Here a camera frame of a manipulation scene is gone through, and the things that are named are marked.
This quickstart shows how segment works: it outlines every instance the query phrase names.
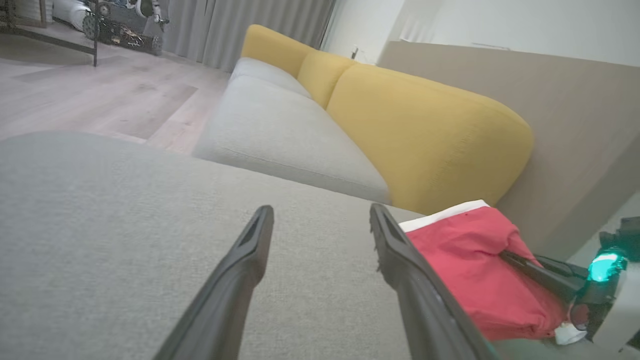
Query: sofa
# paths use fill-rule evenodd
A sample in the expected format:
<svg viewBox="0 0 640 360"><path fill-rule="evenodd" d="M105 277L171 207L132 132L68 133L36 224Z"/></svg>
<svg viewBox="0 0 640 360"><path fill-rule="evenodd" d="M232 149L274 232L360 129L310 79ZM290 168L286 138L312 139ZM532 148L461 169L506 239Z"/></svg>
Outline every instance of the sofa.
<svg viewBox="0 0 640 360"><path fill-rule="evenodd" d="M252 25L193 156L431 214L494 205L532 145L494 100Z"/></svg>
<svg viewBox="0 0 640 360"><path fill-rule="evenodd" d="M66 132L0 142L0 199L0 359L152 359L264 204L271 247L238 359L411 359L368 200ZM494 346L503 359L633 359L585 341Z"/></svg>

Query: white wall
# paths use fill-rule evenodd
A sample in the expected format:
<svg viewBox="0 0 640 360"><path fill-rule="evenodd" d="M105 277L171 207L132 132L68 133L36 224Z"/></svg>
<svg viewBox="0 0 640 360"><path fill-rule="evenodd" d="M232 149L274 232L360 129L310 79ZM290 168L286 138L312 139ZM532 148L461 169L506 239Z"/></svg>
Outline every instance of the white wall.
<svg viewBox="0 0 640 360"><path fill-rule="evenodd" d="M433 24L445 0L405 0L389 41L428 42Z"/></svg>
<svg viewBox="0 0 640 360"><path fill-rule="evenodd" d="M376 63L404 0L337 0L327 32L324 51L351 57L353 46L360 49L356 60Z"/></svg>
<svg viewBox="0 0 640 360"><path fill-rule="evenodd" d="M640 192L635 193L622 207L609 219L609 221L595 233L583 246L578 250L568 262L579 266L587 267L596 257L596 253L600 250L600 231L615 233L620 228L620 219L640 217Z"/></svg>
<svg viewBox="0 0 640 360"><path fill-rule="evenodd" d="M446 0L427 42L640 66L640 0Z"/></svg>

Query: wooden floor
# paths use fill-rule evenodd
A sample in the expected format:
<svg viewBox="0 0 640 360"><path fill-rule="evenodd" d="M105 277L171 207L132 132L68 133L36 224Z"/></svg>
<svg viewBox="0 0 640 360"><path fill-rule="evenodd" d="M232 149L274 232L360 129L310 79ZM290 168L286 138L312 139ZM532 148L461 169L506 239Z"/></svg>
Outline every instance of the wooden floor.
<svg viewBox="0 0 640 360"><path fill-rule="evenodd" d="M168 53L98 54L94 68L90 55L0 35L0 140L73 130L190 153L229 74Z"/></svg>

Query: sofa cushion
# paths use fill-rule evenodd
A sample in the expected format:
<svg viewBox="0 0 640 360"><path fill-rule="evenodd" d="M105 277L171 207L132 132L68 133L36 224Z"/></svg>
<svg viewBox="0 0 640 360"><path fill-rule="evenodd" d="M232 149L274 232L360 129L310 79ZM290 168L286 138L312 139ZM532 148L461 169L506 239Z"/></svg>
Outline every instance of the sofa cushion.
<svg viewBox="0 0 640 360"><path fill-rule="evenodd" d="M320 105L250 76L229 84L193 156L388 203L378 171Z"/></svg>
<svg viewBox="0 0 640 360"><path fill-rule="evenodd" d="M326 108L338 79L355 63L354 60L343 56L314 51L302 62L298 81L309 91L313 100Z"/></svg>
<svg viewBox="0 0 640 360"><path fill-rule="evenodd" d="M281 88L311 98L311 95L305 87L302 86L296 78L289 75L288 72L260 60L251 58L241 58L238 60L236 68L229 79L229 83L233 82L239 76L252 76L262 79Z"/></svg>
<svg viewBox="0 0 640 360"><path fill-rule="evenodd" d="M0 142L0 199L0 359L152 359L265 204L238 359L411 358L366 200L80 133Z"/></svg>

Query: yellow sofa backrest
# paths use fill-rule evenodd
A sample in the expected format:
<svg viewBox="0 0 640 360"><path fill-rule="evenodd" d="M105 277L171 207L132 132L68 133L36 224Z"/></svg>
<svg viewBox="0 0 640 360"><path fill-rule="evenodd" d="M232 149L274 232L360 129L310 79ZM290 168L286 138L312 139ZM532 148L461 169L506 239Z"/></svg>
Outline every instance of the yellow sofa backrest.
<svg viewBox="0 0 640 360"><path fill-rule="evenodd" d="M302 61L298 81L311 94L311 98L326 109L342 73L355 64L357 62L339 55L312 51Z"/></svg>
<svg viewBox="0 0 640 360"><path fill-rule="evenodd" d="M387 182L393 206L432 214L511 187L533 147L531 129L501 103L334 54L262 26L242 56L284 69L351 137Z"/></svg>

